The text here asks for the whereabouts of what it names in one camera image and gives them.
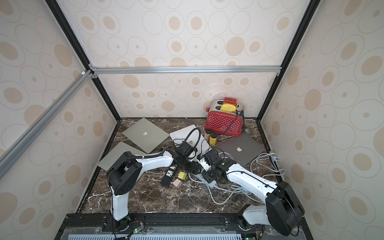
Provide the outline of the yellow charger plug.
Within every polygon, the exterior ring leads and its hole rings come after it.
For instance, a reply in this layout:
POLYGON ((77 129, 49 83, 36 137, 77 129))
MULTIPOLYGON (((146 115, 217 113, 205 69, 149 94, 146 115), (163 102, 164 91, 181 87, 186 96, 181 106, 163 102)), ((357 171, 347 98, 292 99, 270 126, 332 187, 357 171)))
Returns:
POLYGON ((181 181, 187 181, 188 180, 188 174, 186 172, 180 171, 178 174, 178 179, 181 181))

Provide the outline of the pink charger plug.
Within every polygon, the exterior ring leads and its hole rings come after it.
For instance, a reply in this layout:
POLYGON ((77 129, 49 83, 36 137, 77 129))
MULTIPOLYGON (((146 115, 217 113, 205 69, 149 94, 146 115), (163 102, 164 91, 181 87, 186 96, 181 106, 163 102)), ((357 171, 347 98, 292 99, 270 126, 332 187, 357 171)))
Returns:
POLYGON ((183 185, 183 182, 182 182, 181 180, 179 180, 179 179, 176 179, 176 180, 173 181, 173 185, 174 185, 177 189, 179 189, 179 188, 183 185))

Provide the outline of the black power strip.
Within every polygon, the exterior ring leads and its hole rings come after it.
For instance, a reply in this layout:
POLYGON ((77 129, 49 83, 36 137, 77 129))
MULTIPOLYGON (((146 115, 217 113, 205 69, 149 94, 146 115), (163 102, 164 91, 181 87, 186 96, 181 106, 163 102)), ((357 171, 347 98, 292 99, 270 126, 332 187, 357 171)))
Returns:
POLYGON ((177 172, 178 165, 173 164, 169 166, 166 174, 164 175, 162 181, 161 181, 161 186, 168 188, 171 185, 171 182, 177 172))

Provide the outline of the light blue power strip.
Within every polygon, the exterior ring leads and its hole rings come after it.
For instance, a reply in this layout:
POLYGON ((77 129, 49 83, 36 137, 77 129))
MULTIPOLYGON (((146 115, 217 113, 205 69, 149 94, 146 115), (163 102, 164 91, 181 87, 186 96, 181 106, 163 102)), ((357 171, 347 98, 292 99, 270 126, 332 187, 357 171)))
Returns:
POLYGON ((210 183, 206 181, 202 174, 194 175, 200 182, 208 186, 210 189, 214 189, 217 186, 217 182, 215 180, 211 181, 210 183))

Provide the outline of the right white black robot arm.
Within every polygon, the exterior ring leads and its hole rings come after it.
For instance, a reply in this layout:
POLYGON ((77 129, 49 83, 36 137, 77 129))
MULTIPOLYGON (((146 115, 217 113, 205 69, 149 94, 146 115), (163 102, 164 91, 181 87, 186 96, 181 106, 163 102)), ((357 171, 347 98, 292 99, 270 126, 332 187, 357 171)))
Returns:
POLYGON ((197 155, 201 175, 207 184, 226 179, 250 192, 263 203, 249 205, 240 212, 238 224, 244 230, 253 225, 270 225, 283 236, 292 235, 299 229, 305 210, 292 187, 287 182, 275 183, 246 170, 230 157, 220 156, 210 150, 197 155))

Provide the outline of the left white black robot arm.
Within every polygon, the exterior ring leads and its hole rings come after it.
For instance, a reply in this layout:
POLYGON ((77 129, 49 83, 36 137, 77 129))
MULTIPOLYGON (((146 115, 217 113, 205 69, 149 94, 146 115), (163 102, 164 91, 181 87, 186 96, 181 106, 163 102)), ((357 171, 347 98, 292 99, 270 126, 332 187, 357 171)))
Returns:
POLYGON ((183 142, 176 147, 163 149, 159 153, 149 155, 134 155, 131 152, 123 153, 107 171, 109 187, 112 193, 111 214, 117 222, 129 215, 129 192, 134 188, 139 178, 148 171, 167 168, 161 185, 168 187, 179 167, 187 170, 196 170, 192 164, 196 156, 197 147, 183 142))

